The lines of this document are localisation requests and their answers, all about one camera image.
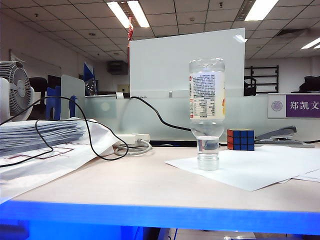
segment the wall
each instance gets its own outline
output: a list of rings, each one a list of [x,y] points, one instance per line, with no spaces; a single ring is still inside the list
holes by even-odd
[[[246,59],[246,67],[270,67],[279,65],[279,92],[298,91],[305,76],[320,75],[320,57]]]
[[[107,63],[94,65],[95,78],[99,80],[99,91],[117,91],[118,85],[130,84],[130,75],[112,75],[107,71]]]
[[[78,77],[83,74],[84,62],[93,64],[80,53],[3,14],[0,14],[0,31],[1,61],[9,60],[9,49],[12,49],[17,56],[27,59],[29,77],[42,77],[45,72],[58,72],[59,69],[61,74]]]

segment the purple label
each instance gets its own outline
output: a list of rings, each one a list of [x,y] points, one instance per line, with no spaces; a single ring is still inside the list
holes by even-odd
[[[320,94],[286,95],[287,118],[320,118]]]

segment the plastic water bottle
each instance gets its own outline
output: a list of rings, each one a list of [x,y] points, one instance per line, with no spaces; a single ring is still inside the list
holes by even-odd
[[[189,63],[190,128],[197,140],[198,167],[219,168],[219,137],[224,132],[225,63],[222,58]]]

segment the ceiling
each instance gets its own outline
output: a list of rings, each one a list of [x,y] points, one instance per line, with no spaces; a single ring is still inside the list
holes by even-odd
[[[127,30],[105,3],[111,0],[0,1],[0,13],[94,61],[127,61]],[[320,37],[320,0],[279,0],[261,21],[235,21],[243,0],[139,2],[150,27],[135,27],[134,40],[245,28],[246,59],[320,56],[320,48],[301,49]],[[299,36],[276,36],[305,28]]]

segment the desk fan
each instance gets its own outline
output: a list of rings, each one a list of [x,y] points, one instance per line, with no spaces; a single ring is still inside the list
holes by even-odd
[[[21,113],[34,101],[35,91],[27,73],[18,61],[0,61],[0,123]],[[25,121],[32,107],[13,119]]]

